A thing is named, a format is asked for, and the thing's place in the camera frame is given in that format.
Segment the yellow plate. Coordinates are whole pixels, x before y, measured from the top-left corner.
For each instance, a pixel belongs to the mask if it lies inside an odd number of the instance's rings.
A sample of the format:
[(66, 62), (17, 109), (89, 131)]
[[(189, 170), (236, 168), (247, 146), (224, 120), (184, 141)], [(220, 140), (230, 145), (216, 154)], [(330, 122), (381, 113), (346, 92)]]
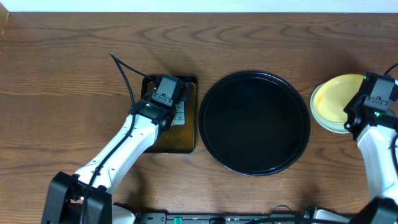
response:
[(357, 94), (363, 75), (340, 75), (325, 82), (315, 93), (313, 106), (319, 117), (332, 124), (344, 124), (348, 115), (343, 111)]

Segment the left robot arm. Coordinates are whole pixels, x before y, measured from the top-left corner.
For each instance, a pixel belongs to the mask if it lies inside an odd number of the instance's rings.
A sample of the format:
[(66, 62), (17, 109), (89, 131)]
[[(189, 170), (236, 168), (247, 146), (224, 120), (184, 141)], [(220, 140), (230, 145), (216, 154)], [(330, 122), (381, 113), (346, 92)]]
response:
[(138, 157), (173, 124), (183, 125), (185, 105), (137, 103), (115, 137), (73, 175), (59, 172), (50, 182), (42, 223), (134, 223), (136, 214), (112, 203), (118, 185)]

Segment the light blue plate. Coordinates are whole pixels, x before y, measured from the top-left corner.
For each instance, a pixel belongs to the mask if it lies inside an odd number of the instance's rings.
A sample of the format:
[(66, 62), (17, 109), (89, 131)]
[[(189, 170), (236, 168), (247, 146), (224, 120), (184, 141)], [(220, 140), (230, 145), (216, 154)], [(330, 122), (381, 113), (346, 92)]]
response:
[(315, 95), (317, 94), (318, 90), (323, 86), (323, 84), (319, 85), (316, 87), (316, 89), (313, 91), (311, 98), (310, 98), (310, 109), (312, 112), (312, 115), (315, 119), (315, 121), (324, 129), (333, 132), (333, 133), (337, 133), (337, 134), (349, 134), (349, 131), (347, 131), (343, 124), (333, 124), (330, 123), (324, 119), (322, 119), (317, 112), (315, 111)]

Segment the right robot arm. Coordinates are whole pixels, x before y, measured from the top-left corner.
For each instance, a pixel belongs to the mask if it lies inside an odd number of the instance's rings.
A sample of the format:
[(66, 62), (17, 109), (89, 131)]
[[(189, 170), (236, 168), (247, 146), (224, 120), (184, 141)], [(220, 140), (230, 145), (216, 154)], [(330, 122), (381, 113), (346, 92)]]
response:
[(397, 117), (366, 102), (357, 93), (344, 108), (344, 127), (361, 151), (369, 189), (369, 203), (349, 222), (397, 223)]

